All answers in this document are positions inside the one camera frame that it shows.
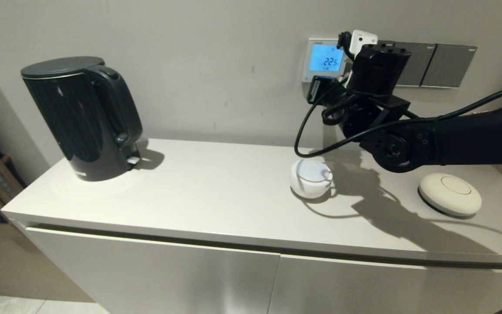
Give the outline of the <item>light grey sideboard cabinet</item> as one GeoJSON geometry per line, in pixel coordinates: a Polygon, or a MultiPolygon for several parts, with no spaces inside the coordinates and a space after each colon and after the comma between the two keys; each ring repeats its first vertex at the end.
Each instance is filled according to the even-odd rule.
{"type": "Polygon", "coordinates": [[[3,212],[31,241],[26,229],[42,227],[280,257],[502,270],[502,174],[491,166],[395,174],[368,153],[339,150],[320,158],[331,188],[308,200],[290,188],[298,157],[289,147],[150,139],[141,151],[137,168],[106,181],[82,181],[61,160],[3,212]],[[480,211],[460,218],[426,204],[418,185],[432,173],[476,187],[480,211]]]}

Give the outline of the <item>black connector box with label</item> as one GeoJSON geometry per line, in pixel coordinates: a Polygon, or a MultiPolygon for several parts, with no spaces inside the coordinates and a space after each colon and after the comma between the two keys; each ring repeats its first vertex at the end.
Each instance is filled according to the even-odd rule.
{"type": "Polygon", "coordinates": [[[309,105],[313,105],[316,101],[324,95],[329,88],[332,88],[336,83],[338,83],[337,78],[327,77],[322,75],[315,75],[312,78],[311,85],[309,86],[309,91],[306,100],[309,105]]]}

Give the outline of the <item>small white round speaker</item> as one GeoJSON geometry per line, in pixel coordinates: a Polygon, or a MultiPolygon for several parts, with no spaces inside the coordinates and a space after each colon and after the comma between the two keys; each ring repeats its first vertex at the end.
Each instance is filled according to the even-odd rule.
{"type": "Polygon", "coordinates": [[[330,189],[332,181],[333,173],[323,162],[303,159],[291,166],[290,187],[301,198],[322,197],[330,189]]]}

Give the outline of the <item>black electric kettle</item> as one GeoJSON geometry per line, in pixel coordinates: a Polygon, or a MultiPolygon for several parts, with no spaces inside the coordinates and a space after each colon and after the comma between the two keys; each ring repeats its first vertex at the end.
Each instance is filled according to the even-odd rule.
{"type": "Polygon", "coordinates": [[[98,56],[70,56],[20,70],[40,113],[84,181],[105,181],[140,161],[141,119],[129,87],[98,56]]]}

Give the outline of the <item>white wall thermostat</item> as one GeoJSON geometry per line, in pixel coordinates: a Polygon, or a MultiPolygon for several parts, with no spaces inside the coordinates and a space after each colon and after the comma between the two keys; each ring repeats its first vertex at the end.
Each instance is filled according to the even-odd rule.
{"type": "Polygon", "coordinates": [[[311,83],[314,76],[338,78],[346,68],[346,61],[345,52],[337,48],[336,38],[309,38],[301,81],[311,83]]]}

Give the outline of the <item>grey single wall switch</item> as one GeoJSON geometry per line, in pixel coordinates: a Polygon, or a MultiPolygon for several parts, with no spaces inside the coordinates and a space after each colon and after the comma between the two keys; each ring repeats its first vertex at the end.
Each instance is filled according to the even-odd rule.
{"type": "Polygon", "coordinates": [[[474,46],[436,44],[420,86],[459,88],[477,50],[474,46]]]}
{"type": "Polygon", "coordinates": [[[437,45],[418,42],[395,42],[394,46],[396,48],[404,48],[411,53],[397,81],[397,86],[420,86],[437,45]]]}

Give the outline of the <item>cream flat round device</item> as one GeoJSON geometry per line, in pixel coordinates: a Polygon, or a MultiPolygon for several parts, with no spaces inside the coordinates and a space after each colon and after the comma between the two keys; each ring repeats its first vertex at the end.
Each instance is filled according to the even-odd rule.
{"type": "Polygon", "coordinates": [[[483,205],[476,187],[460,177],[445,173],[422,177],[418,194],[433,209],[454,217],[474,216],[483,205]]]}

